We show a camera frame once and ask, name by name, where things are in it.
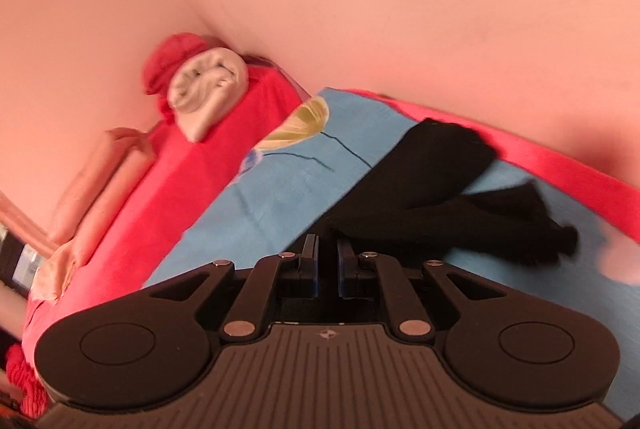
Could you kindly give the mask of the rolled cream blanket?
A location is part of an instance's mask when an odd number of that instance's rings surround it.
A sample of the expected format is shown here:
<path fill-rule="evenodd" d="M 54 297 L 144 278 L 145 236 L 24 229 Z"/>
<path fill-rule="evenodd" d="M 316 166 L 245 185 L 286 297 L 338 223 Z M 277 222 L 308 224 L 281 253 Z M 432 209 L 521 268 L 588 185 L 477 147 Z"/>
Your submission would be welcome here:
<path fill-rule="evenodd" d="M 169 108 L 184 136 L 193 143 L 240 102 L 248 89 L 248 68 L 239 54 L 211 48 L 184 62 L 167 91 Z"/>

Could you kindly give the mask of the red bed sheet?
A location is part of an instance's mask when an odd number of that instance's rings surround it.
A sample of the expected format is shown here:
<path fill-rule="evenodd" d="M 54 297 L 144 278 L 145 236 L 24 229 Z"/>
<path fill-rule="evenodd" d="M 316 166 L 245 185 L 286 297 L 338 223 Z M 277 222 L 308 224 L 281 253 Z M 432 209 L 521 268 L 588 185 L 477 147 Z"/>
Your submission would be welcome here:
<path fill-rule="evenodd" d="M 354 90 L 324 90 L 328 124 L 314 137 L 279 151 L 255 153 L 266 134 L 279 129 L 300 105 L 285 77 L 253 65 L 240 104 L 207 140 L 193 144 L 174 125 L 152 133 L 156 160 L 106 232 L 90 261 L 77 272 L 61 299 L 29 299 L 22 338 L 34 353 L 47 329 L 64 317 L 122 297 L 149 282 L 171 262 L 203 256 L 209 241 L 233 241 L 247 214 L 268 203 L 266 186 L 290 177 L 274 211 L 273 241 L 283 244 L 306 217 L 324 212 L 414 124 L 425 118 L 449 122 L 450 115 L 404 101 Z"/>

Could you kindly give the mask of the red crumpled cloth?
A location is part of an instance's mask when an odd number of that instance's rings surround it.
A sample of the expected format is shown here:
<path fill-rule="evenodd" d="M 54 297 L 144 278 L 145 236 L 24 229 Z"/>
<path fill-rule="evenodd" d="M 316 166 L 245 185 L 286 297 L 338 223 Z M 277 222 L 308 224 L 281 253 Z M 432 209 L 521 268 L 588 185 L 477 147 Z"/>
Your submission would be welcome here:
<path fill-rule="evenodd" d="M 161 41 L 143 64 L 141 83 L 147 96 L 155 96 L 160 117 L 168 124 L 175 123 L 174 112 L 168 104 L 168 88 L 171 78 L 178 68 L 193 56 L 209 49 L 227 48 L 219 38 L 204 38 L 200 35 L 183 32 L 173 34 Z"/>

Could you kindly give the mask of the black pants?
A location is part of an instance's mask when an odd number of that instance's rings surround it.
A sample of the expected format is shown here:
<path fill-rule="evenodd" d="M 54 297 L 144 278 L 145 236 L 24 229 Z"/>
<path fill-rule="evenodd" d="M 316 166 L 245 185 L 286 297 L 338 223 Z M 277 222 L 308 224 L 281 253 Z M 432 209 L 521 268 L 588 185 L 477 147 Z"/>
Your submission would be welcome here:
<path fill-rule="evenodd" d="M 311 231 L 326 241 L 347 241 L 357 251 L 393 256 L 405 267 L 454 249 L 530 266 L 573 256 L 576 227 L 551 218 L 534 181 L 465 191 L 497 158 L 475 130 L 425 119 Z"/>

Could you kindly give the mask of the red folded clothes stack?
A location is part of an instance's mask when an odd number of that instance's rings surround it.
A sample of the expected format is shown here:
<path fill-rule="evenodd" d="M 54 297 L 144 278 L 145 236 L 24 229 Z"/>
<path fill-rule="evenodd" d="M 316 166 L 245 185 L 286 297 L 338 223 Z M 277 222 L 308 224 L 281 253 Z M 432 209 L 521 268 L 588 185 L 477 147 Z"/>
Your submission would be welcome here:
<path fill-rule="evenodd" d="M 9 383 L 22 393 L 21 412 L 30 418 L 39 418 L 50 406 L 51 399 L 35 370 L 25 357 L 19 343 L 6 351 L 6 375 Z"/>

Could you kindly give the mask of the upper pink pillow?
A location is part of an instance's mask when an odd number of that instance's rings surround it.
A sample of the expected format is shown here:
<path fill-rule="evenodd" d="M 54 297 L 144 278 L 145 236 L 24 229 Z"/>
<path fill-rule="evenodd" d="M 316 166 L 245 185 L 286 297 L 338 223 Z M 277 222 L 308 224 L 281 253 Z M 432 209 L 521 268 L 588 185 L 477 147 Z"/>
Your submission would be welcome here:
<path fill-rule="evenodd" d="M 80 221 L 114 177 L 116 170 L 122 166 L 127 155 L 133 150 L 143 151 L 148 146 L 148 136 L 137 129 L 122 127 L 103 131 L 88 160 L 70 181 L 54 207 L 47 228 L 50 240 L 58 245 L 70 241 Z"/>

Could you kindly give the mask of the dark window frame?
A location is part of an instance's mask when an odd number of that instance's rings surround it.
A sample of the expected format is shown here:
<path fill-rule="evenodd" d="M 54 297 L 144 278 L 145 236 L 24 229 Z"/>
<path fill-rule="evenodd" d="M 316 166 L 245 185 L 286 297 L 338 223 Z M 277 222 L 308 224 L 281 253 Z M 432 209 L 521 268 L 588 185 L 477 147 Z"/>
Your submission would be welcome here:
<path fill-rule="evenodd" d="M 27 298 L 43 256 L 32 246 L 15 236 L 5 225 L 1 226 L 0 279 L 1 282 Z"/>

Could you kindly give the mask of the blue floral bed sheet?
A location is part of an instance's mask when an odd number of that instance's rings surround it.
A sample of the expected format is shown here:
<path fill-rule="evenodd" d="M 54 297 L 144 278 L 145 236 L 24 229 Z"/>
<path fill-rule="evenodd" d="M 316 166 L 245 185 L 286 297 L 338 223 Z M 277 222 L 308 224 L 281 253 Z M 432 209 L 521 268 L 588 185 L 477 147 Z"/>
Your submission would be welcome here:
<path fill-rule="evenodd" d="M 413 104 L 326 89 L 300 112 L 306 134 L 265 137 L 215 197 L 191 177 L 166 210 L 178 230 L 156 284 L 228 258 L 250 267 L 309 233 L 356 221 L 406 256 L 574 307 L 611 328 L 622 366 L 608 394 L 639 408 L 639 192 L 577 160 Z"/>

